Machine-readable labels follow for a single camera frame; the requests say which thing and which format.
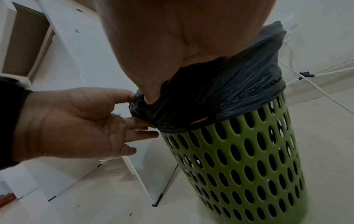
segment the floor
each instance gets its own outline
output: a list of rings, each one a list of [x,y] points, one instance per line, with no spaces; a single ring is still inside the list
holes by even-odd
[[[354,110],[354,89],[333,94]],[[354,219],[354,116],[327,98],[289,108],[310,196],[303,224]],[[1,224],[214,224],[177,167],[157,208],[119,160],[100,166],[47,202],[40,190],[0,209]]]

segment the black garbage bag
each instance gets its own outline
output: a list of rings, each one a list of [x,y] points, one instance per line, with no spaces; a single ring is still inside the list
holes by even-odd
[[[163,83],[161,96],[147,105],[137,91],[129,105],[133,117],[176,134],[228,120],[273,101],[285,89],[278,51],[286,31],[280,21],[264,26],[245,50],[229,58],[190,65]]]

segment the green trash can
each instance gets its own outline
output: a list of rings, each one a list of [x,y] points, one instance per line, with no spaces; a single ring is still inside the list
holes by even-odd
[[[306,184],[283,93],[239,117],[162,135],[220,223],[297,224],[303,219]]]

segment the dark sleeve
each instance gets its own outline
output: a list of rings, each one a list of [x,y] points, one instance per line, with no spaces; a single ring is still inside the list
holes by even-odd
[[[0,170],[18,163],[12,159],[12,141],[20,112],[32,92],[16,79],[0,77]]]

